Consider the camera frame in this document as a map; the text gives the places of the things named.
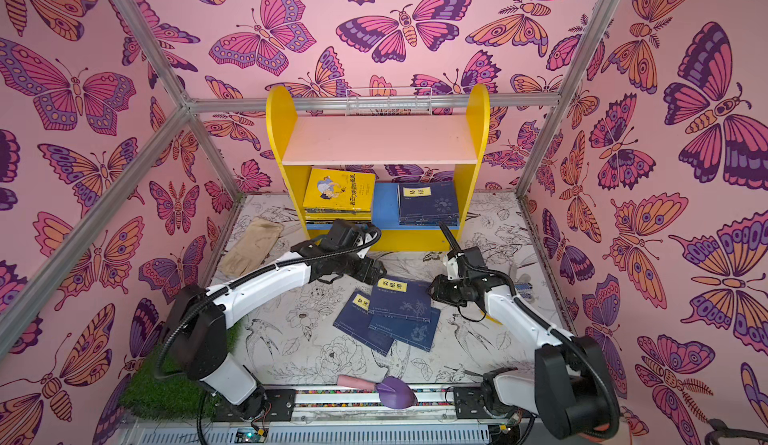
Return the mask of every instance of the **stack of books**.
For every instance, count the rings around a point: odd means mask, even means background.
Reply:
[[[397,201],[400,225],[435,226],[442,221],[449,227],[458,226],[458,201],[452,181],[401,183]]]
[[[304,194],[304,218],[319,224],[337,218],[369,222],[375,182],[376,176],[370,173],[314,168]]]
[[[430,351],[440,310],[430,306],[428,287],[425,281],[383,277],[370,297],[354,291],[333,326],[382,355],[394,340]]]

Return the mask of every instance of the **book title label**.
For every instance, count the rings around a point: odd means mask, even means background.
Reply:
[[[357,296],[355,296],[355,301],[353,303],[365,311],[368,311],[368,305],[371,304],[371,302],[367,298],[365,298],[360,294],[357,294]]]
[[[394,291],[407,291],[408,284],[402,281],[389,280],[389,278],[379,278],[379,287]]]
[[[404,197],[428,197],[431,195],[432,195],[432,190],[429,187],[404,188],[402,190],[402,196]]]

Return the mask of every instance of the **shelf board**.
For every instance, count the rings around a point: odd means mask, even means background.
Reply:
[[[301,117],[284,165],[475,164],[464,115]]]
[[[377,183],[373,189],[371,222],[379,229],[386,230],[439,230],[440,227],[400,225],[399,208],[397,204],[397,183]],[[307,230],[329,230],[330,224],[307,223]],[[448,227],[458,230],[460,227]]]

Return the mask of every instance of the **green grass mat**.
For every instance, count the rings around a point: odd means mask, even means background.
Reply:
[[[232,351],[237,336],[240,334],[241,321],[226,331],[226,349]],[[157,381],[152,376],[154,363],[158,358],[160,347],[155,347],[144,360],[143,366],[131,379],[128,388],[120,398],[120,405],[129,409],[133,415],[149,420],[179,420],[197,417],[197,405],[200,399],[200,387],[188,381],[184,376]],[[172,359],[168,358],[164,370],[177,370]],[[214,417],[219,395],[206,401],[204,415]]]

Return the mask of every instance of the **beige glove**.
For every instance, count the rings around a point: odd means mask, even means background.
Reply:
[[[282,224],[256,217],[221,259],[219,270],[227,277],[240,277],[254,271],[270,253],[282,231]]]

